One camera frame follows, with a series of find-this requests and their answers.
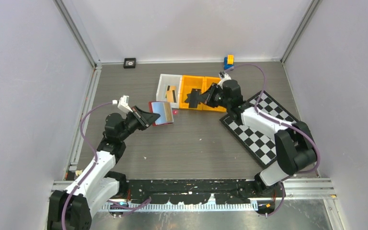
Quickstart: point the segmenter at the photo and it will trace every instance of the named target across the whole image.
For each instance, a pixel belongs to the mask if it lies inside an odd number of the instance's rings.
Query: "black square marker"
[[[125,69],[134,69],[136,67],[136,58],[125,58],[123,61],[123,68]]]

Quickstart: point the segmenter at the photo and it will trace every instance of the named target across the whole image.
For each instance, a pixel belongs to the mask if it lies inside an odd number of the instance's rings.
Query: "black and white checkerboard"
[[[247,101],[254,105],[259,94],[260,92],[255,94]],[[258,104],[258,108],[263,112],[279,119],[290,122],[297,121],[296,117],[290,114],[266,92],[263,93],[262,99]],[[276,146],[274,141],[272,141],[269,137],[263,135],[256,129],[249,128],[233,121],[228,114],[221,118],[220,121],[264,168],[267,168],[276,160]]]

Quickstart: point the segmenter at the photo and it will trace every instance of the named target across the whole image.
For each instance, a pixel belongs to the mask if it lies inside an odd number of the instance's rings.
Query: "floor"
[[[257,64],[267,75],[269,94],[298,118],[281,63]],[[138,64],[135,69],[104,65],[93,106],[125,94],[130,106],[148,111],[161,73],[218,76],[221,70],[221,63]],[[257,68],[241,67],[230,75],[240,84],[244,98],[262,88],[263,77]],[[116,107],[108,106],[91,115],[86,136],[94,146],[102,138],[106,116],[113,112],[118,112]],[[113,170],[128,179],[253,178],[262,168],[219,122],[222,116],[220,112],[179,110],[172,125],[136,131],[126,139],[126,151]],[[78,169],[91,159],[92,152],[84,144]]]

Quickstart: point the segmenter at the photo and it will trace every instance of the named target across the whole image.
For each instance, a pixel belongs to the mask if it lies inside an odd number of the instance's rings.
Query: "yellow block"
[[[228,55],[228,65],[233,65],[233,55]]]

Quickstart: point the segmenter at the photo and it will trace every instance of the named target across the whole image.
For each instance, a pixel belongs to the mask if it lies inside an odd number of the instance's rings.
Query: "white box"
[[[157,87],[157,92],[156,92],[156,101],[166,102],[167,101],[167,98],[166,98],[167,86],[173,85],[178,89],[176,92],[177,103],[170,102],[170,104],[172,108],[178,109],[180,107],[179,102],[180,102],[180,91],[181,91],[182,79],[183,79],[182,75],[160,74],[159,85]]]

